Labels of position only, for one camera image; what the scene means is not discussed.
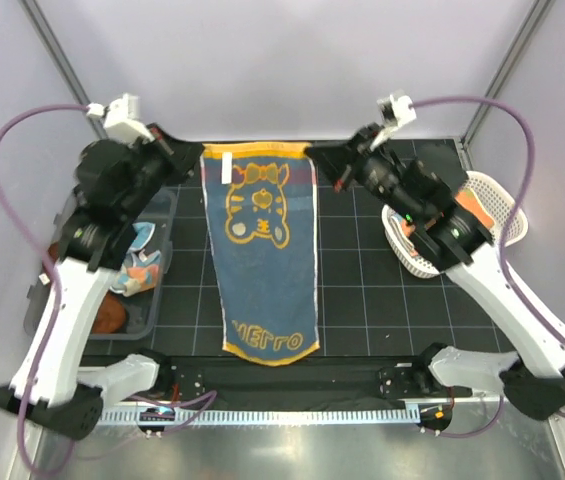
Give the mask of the yellow blue patterned towel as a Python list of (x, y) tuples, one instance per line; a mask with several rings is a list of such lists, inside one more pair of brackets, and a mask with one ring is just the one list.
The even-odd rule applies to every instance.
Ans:
[(305, 147), (208, 143), (201, 156), (222, 348), (268, 367), (320, 347), (317, 174)]

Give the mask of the orange polka dot towel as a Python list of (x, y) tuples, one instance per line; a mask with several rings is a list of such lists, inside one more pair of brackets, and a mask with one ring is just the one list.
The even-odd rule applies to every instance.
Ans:
[[(466, 210), (471, 212), (489, 230), (495, 226), (494, 218), (487, 212), (477, 194), (470, 187), (463, 187), (456, 195), (457, 202)], [(400, 220), (399, 232), (405, 238), (409, 238), (414, 227), (407, 224), (406, 220)]]

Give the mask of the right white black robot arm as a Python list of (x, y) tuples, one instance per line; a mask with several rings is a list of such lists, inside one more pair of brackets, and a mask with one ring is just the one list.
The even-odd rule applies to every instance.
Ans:
[(565, 324), (535, 295), (504, 258), (506, 234), (470, 192), (470, 177), (454, 150), (426, 143), (409, 161), (364, 128), (344, 141), (305, 148), (337, 190), (356, 183), (392, 210), (406, 227), (410, 250), (462, 289), (504, 333), (504, 353), (433, 343), (414, 361), (411, 378), (422, 395), (465, 387), (504, 397), (533, 420), (565, 407)]

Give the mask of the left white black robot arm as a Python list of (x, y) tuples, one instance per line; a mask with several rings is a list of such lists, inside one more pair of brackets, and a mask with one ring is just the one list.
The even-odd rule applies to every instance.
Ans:
[(78, 202), (64, 223), (56, 259), (43, 259), (52, 291), (27, 356), (0, 385), (0, 409), (71, 440), (95, 428), (104, 409), (143, 392), (170, 395), (170, 359), (142, 349), (96, 372), (78, 374), (106, 294), (137, 233), (133, 227), (166, 183), (182, 184), (204, 152), (198, 142), (171, 137), (151, 124), (133, 140), (98, 140), (75, 170)]

